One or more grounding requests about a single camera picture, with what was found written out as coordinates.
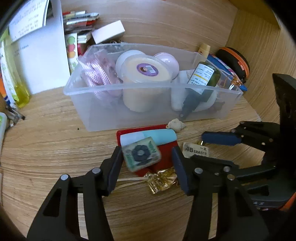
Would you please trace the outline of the dark green dropper bottle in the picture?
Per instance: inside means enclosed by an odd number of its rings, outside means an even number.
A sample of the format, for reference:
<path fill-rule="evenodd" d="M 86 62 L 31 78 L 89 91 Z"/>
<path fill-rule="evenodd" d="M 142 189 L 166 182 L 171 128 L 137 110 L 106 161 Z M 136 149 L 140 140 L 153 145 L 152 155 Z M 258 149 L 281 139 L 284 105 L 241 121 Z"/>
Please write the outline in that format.
<path fill-rule="evenodd" d="M 215 87 L 220 80 L 220 71 L 208 62 L 199 62 L 193 71 L 188 84 L 198 86 Z M 185 120 L 190 113 L 192 113 L 201 102 L 207 102 L 213 90 L 188 88 L 187 97 L 183 102 L 182 111 L 179 114 L 181 120 Z"/>

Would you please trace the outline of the floral patterned eraser block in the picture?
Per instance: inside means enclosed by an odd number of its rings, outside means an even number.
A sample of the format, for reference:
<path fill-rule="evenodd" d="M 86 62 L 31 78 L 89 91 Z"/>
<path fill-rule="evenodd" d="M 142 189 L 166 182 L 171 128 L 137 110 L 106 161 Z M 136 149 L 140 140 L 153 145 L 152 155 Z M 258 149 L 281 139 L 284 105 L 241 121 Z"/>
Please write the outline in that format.
<path fill-rule="evenodd" d="M 131 172 L 156 164 L 162 158 L 158 146 L 151 137 L 122 147 L 122 154 Z"/>

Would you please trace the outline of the white cloth pouch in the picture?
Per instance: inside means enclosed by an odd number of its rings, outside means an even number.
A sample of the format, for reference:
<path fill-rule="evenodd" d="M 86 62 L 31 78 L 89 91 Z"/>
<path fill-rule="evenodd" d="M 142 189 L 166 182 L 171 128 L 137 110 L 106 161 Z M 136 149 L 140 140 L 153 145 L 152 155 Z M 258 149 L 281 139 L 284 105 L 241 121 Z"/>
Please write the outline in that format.
<path fill-rule="evenodd" d="M 182 70 L 179 72 L 178 76 L 173 80 L 173 84 L 185 84 L 188 82 L 189 78 L 193 73 L 192 70 Z M 196 107 L 194 112 L 203 111 L 209 109 L 217 99 L 217 91 L 213 91 L 206 102 L 200 102 Z M 174 111 L 181 111 L 183 108 L 183 103 L 187 97 L 187 89 L 185 88 L 172 88 L 171 89 L 171 107 Z"/>

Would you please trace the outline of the cream slime tub purple label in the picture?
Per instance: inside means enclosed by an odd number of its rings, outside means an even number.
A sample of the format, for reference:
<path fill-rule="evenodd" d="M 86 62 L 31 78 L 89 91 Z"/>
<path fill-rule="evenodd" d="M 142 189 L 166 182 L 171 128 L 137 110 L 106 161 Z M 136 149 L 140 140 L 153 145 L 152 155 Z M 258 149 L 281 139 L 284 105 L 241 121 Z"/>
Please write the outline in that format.
<path fill-rule="evenodd" d="M 137 86 L 123 90 L 123 102 L 126 107 L 131 111 L 144 113 L 152 109 L 165 91 L 156 85 L 170 83 L 172 72 L 167 64 L 153 56 L 134 56 L 123 64 L 120 78 L 124 84 L 145 85 L 145 88 Z"/>

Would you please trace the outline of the white 4B eraser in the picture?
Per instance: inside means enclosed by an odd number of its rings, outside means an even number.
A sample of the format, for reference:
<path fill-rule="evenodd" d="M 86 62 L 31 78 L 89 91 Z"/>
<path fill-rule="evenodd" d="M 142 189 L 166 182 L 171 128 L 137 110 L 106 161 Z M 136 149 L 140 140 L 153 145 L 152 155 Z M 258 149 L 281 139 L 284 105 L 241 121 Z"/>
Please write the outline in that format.
<path fill-rule="evenodd" d="M 183 143 L 182 153 L 185 158 L 191 158 L 194 155 L 209 157 L 209 148 L 203 145 L 185 142 Z"/>

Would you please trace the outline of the gold foil ribbon bow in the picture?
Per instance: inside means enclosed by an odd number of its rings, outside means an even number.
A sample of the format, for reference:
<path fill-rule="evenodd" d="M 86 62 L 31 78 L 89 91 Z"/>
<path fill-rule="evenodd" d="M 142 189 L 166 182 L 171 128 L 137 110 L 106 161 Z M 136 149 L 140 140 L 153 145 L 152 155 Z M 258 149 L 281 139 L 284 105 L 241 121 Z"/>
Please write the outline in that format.
<path fill-rule="evenodd" d="M 125 187 L 131 182 L 146 182 L 152 194 L 169 189 L 177 183 L 177 174 L 174 167 L 159 170 L 157 173 L 147 172 L 143 177 L 119 178 L 118 182 L 126 182 L 120 187 Z"/>

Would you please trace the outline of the small beige seashell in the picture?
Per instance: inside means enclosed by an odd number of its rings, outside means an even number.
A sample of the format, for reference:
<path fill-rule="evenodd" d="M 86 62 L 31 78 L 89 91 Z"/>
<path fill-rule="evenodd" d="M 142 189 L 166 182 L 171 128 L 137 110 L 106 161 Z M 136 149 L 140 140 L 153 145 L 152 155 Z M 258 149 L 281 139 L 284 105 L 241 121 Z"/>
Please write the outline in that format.
<path fill-rule="evenodd" d="M 178 118 L 171 120 L 167 125 L 166 129 L 174 130 L 175 132 L 180 132 L 186 127 L 186 125 L 180 121 Z"/>

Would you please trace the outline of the light blue white tube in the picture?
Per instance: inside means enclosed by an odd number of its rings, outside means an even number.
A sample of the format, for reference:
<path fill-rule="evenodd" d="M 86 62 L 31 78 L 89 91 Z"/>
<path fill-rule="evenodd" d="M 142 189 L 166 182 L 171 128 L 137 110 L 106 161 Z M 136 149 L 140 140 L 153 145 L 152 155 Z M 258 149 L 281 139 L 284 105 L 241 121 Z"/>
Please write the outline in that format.
<path fill-rule="evenodd" d="M 126 133 L 120 136 L 121 146 L 130 145 L 151 137 L 157 146 L 165 145 L 177 140 L 177 134 L 172 129 L 147 130 L 133 133 Z"/>

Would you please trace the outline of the black orange zip case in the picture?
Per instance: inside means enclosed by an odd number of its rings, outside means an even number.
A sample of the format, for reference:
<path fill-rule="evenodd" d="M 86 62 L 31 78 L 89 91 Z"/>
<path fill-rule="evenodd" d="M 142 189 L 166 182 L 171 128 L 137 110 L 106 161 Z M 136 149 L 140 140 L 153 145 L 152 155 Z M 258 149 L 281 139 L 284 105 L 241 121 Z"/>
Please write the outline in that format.
<path fill-rule="evenodd" d="M 215 56 L 230 67 L 239 79 L 245 83 L 250 75 L 250 66 L 247 59 L 231 47 L 220 48 Z"/>

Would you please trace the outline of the blue patchwork pencil pouch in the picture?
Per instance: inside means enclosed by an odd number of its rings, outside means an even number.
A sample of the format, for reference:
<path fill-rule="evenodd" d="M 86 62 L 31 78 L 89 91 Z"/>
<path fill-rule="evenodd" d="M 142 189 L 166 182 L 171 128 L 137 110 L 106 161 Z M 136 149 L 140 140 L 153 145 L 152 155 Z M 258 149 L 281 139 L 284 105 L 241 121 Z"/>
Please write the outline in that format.
<path fill-rule="evenodd" d="M 227 77 L 231 80 L 231 84 L 229 86 L 229 90 L 232 90 L 236 87 L 239 87 L 242 91 L 247 91 L 247 87 L 243 84 L 238 75 L 227 66 L 222 60 L 217 58 L 215 55 L 208 55 L 207 60 L 216 65 Z"/>

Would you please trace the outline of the cream lotion tube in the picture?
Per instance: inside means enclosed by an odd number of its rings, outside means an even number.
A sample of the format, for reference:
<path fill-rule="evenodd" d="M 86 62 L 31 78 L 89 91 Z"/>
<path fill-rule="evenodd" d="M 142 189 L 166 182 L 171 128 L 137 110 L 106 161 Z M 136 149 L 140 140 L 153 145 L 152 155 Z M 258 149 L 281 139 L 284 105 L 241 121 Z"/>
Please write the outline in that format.
<path fill-rule="evenodd" d="M 210 49 L 211 49 L 211 46 L 209 46 L 205 43 L 202 43 L 199 47 L 198 53 L 201 54 L 203 57 L 208 58 L 208 55 L 210 53 Z"/>

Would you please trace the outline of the orange green glue bottle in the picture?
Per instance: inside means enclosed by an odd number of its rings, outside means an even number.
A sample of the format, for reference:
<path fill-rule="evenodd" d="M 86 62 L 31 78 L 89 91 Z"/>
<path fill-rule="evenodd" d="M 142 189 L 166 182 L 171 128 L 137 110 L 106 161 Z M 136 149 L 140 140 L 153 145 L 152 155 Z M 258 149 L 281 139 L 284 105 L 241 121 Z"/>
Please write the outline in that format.
<path fill-rule="evenodd" d="M 3 146 L 4 134 L 6 132 L 6 127 L 8 123 L 8 118 L 5 113 L 0 113 L 0 153 Z"/>

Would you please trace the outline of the pink round ball gadget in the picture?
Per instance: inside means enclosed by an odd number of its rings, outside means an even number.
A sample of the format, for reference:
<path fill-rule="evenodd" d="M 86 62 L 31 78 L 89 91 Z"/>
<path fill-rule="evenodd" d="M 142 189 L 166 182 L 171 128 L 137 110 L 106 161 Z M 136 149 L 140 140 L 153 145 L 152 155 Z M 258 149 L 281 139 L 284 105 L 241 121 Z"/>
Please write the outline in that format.
<path fill-rule="evenodd" d="M 180 66 L 179 66 L 178 61 L 176 60 L 176 58 L 173 55 L 171 55 L 167 52 L 160 52 L 160 53 L 155 54 L 154 57 L 163 61 L 164 63 L 166 63 L 168 65 L 169 69 L 172 72 L 172 79 L 175 79 L 178 76 L 179 71 L 180 71 Z"/>

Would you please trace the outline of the yellow spray bottle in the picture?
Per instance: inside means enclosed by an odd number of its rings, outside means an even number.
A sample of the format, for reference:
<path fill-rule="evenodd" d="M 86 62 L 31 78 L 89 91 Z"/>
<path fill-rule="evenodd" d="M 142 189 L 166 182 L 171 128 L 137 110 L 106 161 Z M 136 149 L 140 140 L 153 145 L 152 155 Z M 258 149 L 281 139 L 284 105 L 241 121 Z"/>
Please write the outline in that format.
<path fill-rule="evenodd" d="M 1 36 L 1 75 L 9 101 L 18 108 L 26 106 L 30 95 L 16 68 L 13 42 L 8 28 Z"/>

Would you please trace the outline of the white round lid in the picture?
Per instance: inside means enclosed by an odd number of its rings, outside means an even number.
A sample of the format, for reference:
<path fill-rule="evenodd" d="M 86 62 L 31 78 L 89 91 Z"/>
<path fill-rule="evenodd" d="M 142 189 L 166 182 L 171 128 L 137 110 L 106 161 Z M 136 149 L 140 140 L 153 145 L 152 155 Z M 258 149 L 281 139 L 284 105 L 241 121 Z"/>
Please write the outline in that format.
<path fill-rule="evenodd" d="M 134 56 L 144 56 L 145 53 L 139 50 L 128 50 L 122 53 L 115 64 L 115 70 L 118 77 L 121 77 L 121 68 L 126 60 L 129 60 L 130 58 L 133 58 Z"/>

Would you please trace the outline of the clear plastic storage bin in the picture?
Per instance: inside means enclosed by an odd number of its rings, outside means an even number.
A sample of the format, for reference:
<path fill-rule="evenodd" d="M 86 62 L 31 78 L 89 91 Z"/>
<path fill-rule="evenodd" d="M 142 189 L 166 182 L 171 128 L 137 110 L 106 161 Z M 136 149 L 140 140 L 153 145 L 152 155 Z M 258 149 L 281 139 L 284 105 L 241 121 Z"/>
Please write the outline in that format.
<path fill-rule="evenodd" d="M 90 132 L 223 118 L 242 96 L 197 52 L 149 44 L 90 46 L 64 94 Z"/>

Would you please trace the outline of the small white cardboard box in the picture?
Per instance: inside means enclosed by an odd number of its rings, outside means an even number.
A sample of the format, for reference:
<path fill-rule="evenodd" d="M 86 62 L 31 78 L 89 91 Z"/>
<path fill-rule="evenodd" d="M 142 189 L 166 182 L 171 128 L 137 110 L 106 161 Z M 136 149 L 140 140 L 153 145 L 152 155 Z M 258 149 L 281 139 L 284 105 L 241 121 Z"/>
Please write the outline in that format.
<path fill-rule="evenodd" d="M 92 37 L 95 44 L 101 44 L 103 42 L 118 39 L 125 33 L 125 28 L 121 20 L 115 21 L 101 28 L 92 31 Z"/>

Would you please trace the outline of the fruit pattern card box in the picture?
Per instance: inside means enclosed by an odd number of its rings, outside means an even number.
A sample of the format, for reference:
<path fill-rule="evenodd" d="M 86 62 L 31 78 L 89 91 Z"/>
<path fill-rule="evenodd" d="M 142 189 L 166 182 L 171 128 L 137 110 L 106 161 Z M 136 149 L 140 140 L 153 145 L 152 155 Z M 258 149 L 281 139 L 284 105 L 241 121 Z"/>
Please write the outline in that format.
<path fill-rule="evenodd" d="M 70 74 L 72 74 L 78 65 L 77 33 L 65 35 L 66 51 Z"/>

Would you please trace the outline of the white folded paper stand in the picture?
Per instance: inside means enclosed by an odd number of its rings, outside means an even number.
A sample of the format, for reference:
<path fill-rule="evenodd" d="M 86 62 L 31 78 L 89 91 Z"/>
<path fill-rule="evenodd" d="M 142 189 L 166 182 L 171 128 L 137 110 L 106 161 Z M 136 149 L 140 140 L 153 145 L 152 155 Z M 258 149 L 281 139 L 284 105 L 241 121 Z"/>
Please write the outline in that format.
<path fill-rule="evenodd" d="M 70 77 L 60 1 L 25 1 L 9 23 L 16 68 L 31 94 Z"/>

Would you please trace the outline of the stack of books and cards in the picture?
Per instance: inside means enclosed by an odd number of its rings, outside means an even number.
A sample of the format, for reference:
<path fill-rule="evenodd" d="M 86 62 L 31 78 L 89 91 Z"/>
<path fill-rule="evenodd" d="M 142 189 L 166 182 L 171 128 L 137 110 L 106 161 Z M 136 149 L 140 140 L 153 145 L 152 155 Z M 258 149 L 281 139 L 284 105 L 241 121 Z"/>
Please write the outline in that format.
<path fill-rule="evenodd" d="M 78 44 L 86 44 L 92 38 L 99 13 L 66 11 L 62 15 L 65 37 L 74 37 Z"/>

